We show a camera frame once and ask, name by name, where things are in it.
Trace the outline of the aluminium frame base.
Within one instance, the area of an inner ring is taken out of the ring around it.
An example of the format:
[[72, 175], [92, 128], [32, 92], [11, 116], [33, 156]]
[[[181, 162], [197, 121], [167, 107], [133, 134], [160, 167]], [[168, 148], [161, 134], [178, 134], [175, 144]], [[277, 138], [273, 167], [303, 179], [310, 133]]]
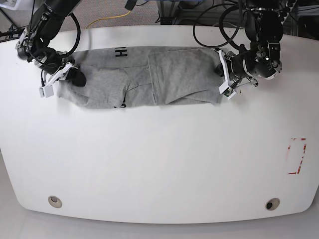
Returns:
[[156, 5], [160, 25], [176, 25], [183, 21], [193, 22], [205, 9], [214, 6], [217, 0], [159, 0]]

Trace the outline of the red tape rectangle marking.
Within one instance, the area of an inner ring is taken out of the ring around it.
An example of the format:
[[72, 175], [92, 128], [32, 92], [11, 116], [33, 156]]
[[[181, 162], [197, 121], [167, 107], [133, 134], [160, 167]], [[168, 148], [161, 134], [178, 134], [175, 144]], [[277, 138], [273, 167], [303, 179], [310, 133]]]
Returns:
[[300, 173], [306, 147], [306, 138], [291, 138], [287, 150], [285, 174], [297, 175]]

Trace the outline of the grey T-shirt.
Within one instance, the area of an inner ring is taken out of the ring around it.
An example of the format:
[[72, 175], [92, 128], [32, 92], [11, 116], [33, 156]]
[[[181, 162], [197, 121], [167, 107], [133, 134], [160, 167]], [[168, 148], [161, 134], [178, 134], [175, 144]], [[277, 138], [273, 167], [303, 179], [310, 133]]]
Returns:
[[74, 53], [86, 85], [62, 81], [58, 96], [88, 109], [221, 102], [215, 50], [201, 47], [106, 48]]

